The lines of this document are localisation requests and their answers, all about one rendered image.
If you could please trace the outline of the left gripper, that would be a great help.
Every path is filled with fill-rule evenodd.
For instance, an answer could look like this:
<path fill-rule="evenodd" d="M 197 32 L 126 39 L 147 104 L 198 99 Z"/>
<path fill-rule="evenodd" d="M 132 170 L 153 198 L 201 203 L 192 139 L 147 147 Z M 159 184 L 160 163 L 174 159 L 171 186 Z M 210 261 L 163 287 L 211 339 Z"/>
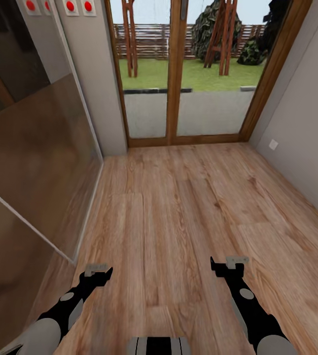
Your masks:
<path fill-rule="evenodd" d="M 105 274 L 105 272 L 96 272 L 91 277 L 85 277 L 84 273 L 81 273 L 79 276 L 80 283 L 87 284 L 90 288 L 90 294 L 94 291 L 97 286 L 105 286 L 107 280 L 110 280 L 113 267 L 111 267 Z M 78 284 L 78 285 L 79 285 Z M 89 294 L 89 296 L 90 296 Z"/>

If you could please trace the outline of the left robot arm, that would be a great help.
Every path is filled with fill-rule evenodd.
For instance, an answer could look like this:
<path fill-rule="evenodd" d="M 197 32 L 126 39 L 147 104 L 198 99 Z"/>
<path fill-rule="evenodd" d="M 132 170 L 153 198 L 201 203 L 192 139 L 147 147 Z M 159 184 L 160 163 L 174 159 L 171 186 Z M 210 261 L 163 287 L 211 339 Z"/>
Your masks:
<path fill-rule="evenodd" d="M 107 263 L 87 264 L 79 276 L 80 283 L 72 287 L 48 312 L 42 313 L 19 337 L 0 350 L 0 355 L 53 355 L 63 336 L 70 331 L 83 311 L 83 305 L 97 286 L 105 286 L 113 267 Z"/>

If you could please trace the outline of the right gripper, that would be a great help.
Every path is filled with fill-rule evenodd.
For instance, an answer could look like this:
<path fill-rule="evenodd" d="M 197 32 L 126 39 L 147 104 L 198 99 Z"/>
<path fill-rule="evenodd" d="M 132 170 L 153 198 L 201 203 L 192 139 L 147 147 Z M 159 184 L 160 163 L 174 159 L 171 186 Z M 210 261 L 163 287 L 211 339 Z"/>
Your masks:
<path fill-rule="evenodd" d="M 228 269 L 226 263 L 215 263 L 211 257 L 211 268 L 215 271 L 218 278 L 225 278 L 227 284 L 230 278 L 244 276 L 244 265 L 242 263 L 236 263 L 236 269 Z"/>

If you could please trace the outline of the robot trunk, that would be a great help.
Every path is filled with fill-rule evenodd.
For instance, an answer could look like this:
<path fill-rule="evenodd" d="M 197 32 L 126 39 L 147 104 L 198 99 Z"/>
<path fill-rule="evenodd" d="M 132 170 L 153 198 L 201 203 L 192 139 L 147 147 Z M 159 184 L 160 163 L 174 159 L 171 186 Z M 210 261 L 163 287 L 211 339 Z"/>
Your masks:
<path fill-rule="evenodd" d="M 126 355 L 192 355 L 186 337 L 132 337 Z"/>

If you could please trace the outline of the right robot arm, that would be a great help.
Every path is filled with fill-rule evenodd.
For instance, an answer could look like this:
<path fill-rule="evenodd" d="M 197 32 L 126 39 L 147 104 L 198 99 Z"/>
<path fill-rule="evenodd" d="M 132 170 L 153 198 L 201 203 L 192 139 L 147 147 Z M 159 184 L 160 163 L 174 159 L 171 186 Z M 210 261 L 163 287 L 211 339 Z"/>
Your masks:
<path fill-rule="evenodd" d="M 242 279 L 249 257 L 238 255 L 225 259 L 227 263 L 215 263 L 211 257 L 211 268 L 218 278 L 225 278 L 233 311 L 256 355 L 300 355 L 281 331 L 276 318 L 267 315 Z"/>

